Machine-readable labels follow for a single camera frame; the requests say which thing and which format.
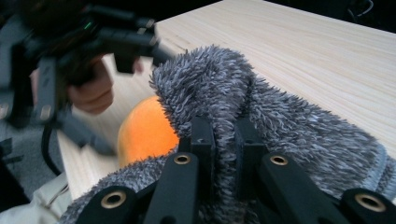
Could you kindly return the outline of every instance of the human hand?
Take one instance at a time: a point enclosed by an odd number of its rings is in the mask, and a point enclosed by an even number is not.
[[[102,62],[102,56],[91,61],[94,79],[81,86],[68,86],[67,95],[70,102],[78,109],[94,115],[108,109],[113,103],[113,81]],[[143,72],[139,59],[134,61],[133,70]],[[34,103],[37,103],[37,86],[39,72],[36,69],[31,75]]]

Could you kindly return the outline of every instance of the orange ball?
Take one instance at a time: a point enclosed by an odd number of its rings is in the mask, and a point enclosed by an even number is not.
[[[177,145],[175,130],[158,99],[158,96],[151,96],[141,101],[121,124],[118,137],[120,167],[166,155]]]

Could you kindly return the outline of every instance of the black mechanical part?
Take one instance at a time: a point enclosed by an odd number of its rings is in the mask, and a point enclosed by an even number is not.
[[[23,128],[35,117],[43,125],[67,130],[66,136],[80,147],[89,144],[101,154],[114,154],[106,139],[77,125],[80,121],[68,120],[73,117],[66,86],[91,80],[91,61],[101,55],[114,53],[122,73],[132,73],[132,62],[140,56],[152,57],[157,66],[171,59],[160,48],[154,20],[78,0],[21,0],[17,8],[0,31],[0,119]],[[34,107],[29,76],[37,67]]]

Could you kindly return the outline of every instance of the furry cloth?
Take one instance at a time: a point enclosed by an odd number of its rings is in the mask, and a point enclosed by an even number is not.
[[[390,200],[396,195],[396,161],[376,139],[317,105],[271,87],[239,52],[210,46],[179,55],[154,70],[151,86],[179,137],[190,136],[194,116],[212,121],[217,199],[201,203],[203,223],[258,223],[253,202],[238,202],[233,196],[233,125],[241,115],[249,117],[270,151],[295,159],[324,192],[340,198],[346,189],[365,188]],[[74,223],[93,195],[106,187],[143,189],[160,177],[166,158],[136,162],[105,177],[75,200],[60,222]]]

